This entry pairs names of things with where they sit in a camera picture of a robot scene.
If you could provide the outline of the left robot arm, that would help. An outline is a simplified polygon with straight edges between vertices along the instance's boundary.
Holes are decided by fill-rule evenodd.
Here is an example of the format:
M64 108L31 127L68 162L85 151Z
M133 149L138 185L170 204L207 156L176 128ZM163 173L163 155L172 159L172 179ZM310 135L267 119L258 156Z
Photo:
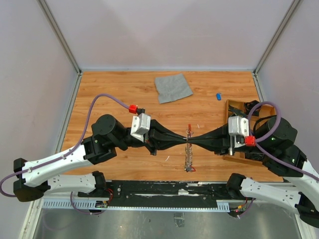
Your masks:
M117 156L116 149L145 147L156 155L159 150L186 143L185 136L168 130L144 113L133 117L131 127L123 126L112 115L103 115L91 129L92 136L63 152L35 161L16 159L13 169L18 180L13 184L13 193L17 199L30 202L60 192L101 197L108 192L103 173L70 176L65 172L106 162Z

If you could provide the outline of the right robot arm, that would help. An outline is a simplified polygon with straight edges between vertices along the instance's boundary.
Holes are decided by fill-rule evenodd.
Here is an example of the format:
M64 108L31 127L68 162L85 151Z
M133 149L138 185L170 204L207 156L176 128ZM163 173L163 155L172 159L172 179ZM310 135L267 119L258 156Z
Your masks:
M295 190L284 190L233 173L225 193L231 199L257 199L291 210L310 226L319 226L319 174L306 155L294 144L297 130L280 117L270 116L254 132L248 118L229 117L228 123L206 134L189 137L187 142L215 154L244 152L263 155L262 165L292 183Z

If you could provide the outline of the wooden compartment tray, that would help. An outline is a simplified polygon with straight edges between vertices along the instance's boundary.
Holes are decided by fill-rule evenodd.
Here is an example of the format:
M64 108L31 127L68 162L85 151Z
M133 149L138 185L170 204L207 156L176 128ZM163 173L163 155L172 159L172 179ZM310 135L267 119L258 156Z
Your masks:
M257 101L251 102L241 102L235 100L227 100L225 104L225 122L228 122L228 118L231 116L243 116L248 115L250 109L257 104ZM267 119L263 119L260 122L256 123L259 119L270 117L276 114L276 110L273 106L262 105L257 108L252 114L250 120L250 130L253 128L258 129ZM235 152L233 156L223 155L223 159L227 161L244 163L249 165L262 166L262 160L264 155L261 153L244 153L244 152Z

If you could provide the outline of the blue key tag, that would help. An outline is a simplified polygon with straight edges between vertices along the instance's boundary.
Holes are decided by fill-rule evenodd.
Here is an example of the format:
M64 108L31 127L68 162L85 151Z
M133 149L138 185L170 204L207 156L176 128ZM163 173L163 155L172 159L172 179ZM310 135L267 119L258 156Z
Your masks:
M220 100L221 100L221 94L220 94L220 93L217 93L217 94L216 94L216 98L217 98L218 101L220 101Z

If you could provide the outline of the grey cloth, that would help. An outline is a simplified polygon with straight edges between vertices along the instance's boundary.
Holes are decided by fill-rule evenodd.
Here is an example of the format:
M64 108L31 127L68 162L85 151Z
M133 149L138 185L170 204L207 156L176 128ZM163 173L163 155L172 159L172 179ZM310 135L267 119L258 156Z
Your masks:
M156 77L155 86L160 104L174 102L193 95L182 73L172 76Z

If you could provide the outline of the black mounting rail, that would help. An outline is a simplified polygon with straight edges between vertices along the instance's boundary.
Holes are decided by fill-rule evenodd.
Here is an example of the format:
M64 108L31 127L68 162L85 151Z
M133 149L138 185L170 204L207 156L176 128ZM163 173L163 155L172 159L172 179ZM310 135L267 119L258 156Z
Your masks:
M127 181L106 182L106 189L78 197L107 198L113 193L110 205L133 208L213 208L218 200L245 200L238 193L229 193L225 183L199 181Z

